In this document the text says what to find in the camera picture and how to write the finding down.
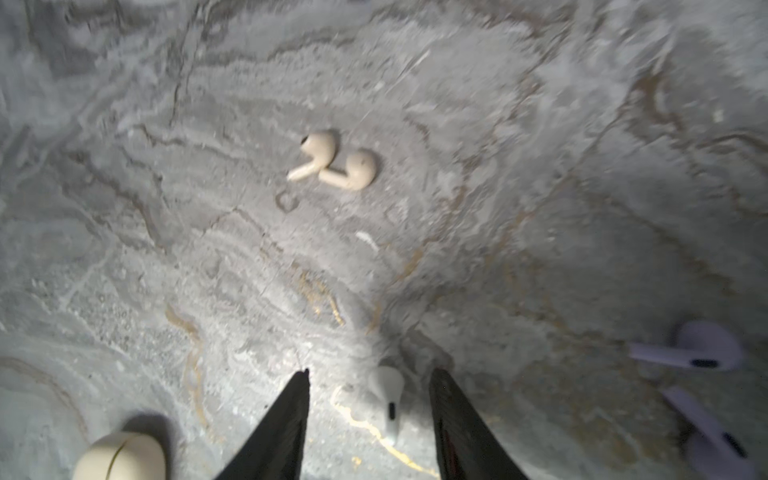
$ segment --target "stone surface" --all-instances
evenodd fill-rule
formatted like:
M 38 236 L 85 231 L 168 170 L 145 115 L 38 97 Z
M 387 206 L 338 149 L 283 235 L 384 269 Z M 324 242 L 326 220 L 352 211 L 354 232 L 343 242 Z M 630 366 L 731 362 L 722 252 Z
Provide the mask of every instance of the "stone surface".
M 535 479 L 696 478 L 672 384 L 764 448 L 765 2 L 0 5 L 0 477 L 143 413 L 213 478 L 303 368 L 311 480 L 434 476 L 434 366 Z M 323 128 L 370 187 L 286 182 Z M 627 358 L 694 317 L 741 369 Z

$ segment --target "white earbud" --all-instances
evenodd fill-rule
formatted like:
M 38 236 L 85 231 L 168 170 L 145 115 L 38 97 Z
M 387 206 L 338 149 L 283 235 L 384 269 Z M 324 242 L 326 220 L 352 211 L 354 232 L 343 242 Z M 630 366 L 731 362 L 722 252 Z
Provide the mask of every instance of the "white earbud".
M 72 480 L 165 480 L 165 455 L 149 435 L 117 432 L 80 457 Z
M 362 190 L 376 176 L 376 160 L 364 150 L 358 150 L 346 159 L 346 175 L 332 170 L 320 171 L 320 181 L 346 190 Z
M 692 369 L 731 370 L 744 354 L 736 337 L 714 322 L 694 320 L 677 333 L 675 347 L 631 343 L 629 356 L 636 360 Z
M 685 442 L 685 458 L 707 480 L 754 480 L 755 465 L 746 450 L 693 396 L 673 386 L 664 398 L 696 429 Z
M 402 374 L 391 366 L 380 366 L 368 377 L 368 387 L 384 403 L 384 437 L 390 445 L 397 443 L 400 420 L 400 396 L 406 386 Z
M 288 172 L 288 180 L 292 182 L 314 175 L 331 165 L 336 156 L 336 138 L 329 131 L 310 134 L 301 140 L 301 151 L 309 155 L 312 161 Z

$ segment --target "beige charging case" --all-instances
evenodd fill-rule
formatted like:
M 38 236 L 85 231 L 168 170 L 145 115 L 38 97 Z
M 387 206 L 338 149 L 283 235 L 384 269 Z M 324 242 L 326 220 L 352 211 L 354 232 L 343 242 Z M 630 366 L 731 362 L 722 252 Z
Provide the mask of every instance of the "beige charging case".
M 165 480 L 165 455 L 149 435 L 113 433 L 80 457 L 72 480 Z

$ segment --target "beige earbud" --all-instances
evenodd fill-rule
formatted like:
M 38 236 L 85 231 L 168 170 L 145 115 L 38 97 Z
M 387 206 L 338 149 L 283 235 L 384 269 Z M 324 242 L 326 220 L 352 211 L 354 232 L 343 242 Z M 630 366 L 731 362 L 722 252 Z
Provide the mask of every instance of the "beige earbud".
M 346 175 L 333 170 L 321 170 L 320 181 L 346 190 L 362 190 L 368 187 L 376 176 L 376 161 L 373 155 L 364 150 L 346 158 Z
M 165 480 L 163 448 L 149 435 L 107 435 L 80 457 L 72 480 Z
M 331 165 L 336 156 L 336 138 L 329 131 L 310 134 L 301 140 L 301 151 L 312 157 L 312 161 L 288 172 L 288 180 L 292 182 L 314 175 Z

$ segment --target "earbud stem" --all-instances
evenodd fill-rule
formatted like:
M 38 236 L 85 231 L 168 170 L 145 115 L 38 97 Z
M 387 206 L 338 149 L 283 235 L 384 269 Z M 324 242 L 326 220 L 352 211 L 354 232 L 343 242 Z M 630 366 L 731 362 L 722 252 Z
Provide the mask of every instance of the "earbud stem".
M 300 165 L 288 172 L 288 180 L 296 182 L 310 177 L 322 169 L 323 168 L 321 166 L 315 164 L 314 162 L 309 162 L 308 164 Z
M 351 190 L 349 186 L 349 177 L 347 177 L 345 174 L 340 174 L 339 172 L 328 170 L 326 168 L 325 170 L 320 171 L 318 178 L 320 181 L 328 185 L 333 185 L 334 187 L 343 188 L 345 190 Z
M 662 390 L 661 394 L 664 398 L 683 416 L 696 427 L 705 437 L 716 446 L 720 446 L 722 443 L 722 427 L 719 422 L 704 409 L 701 404 L 680 387 L 673 386 L 668 389 Z
M 629 356 L 636 360 L 662 363 L 669 366 L 682 368 L 709 367 L 716 368 L 717 361 L 711 353 L 685 350 L 669 346 L 645 345 L 643 343 L 631 343 Z
M 397 435 L 399 431 L 399 406 L 394 402 L 391 402 L 385 407 L 386 411 L 384 412 L 384 418 L 386 420 L 384 422 L 384 438 L 390 445 L 395 445 L 397 443 Z

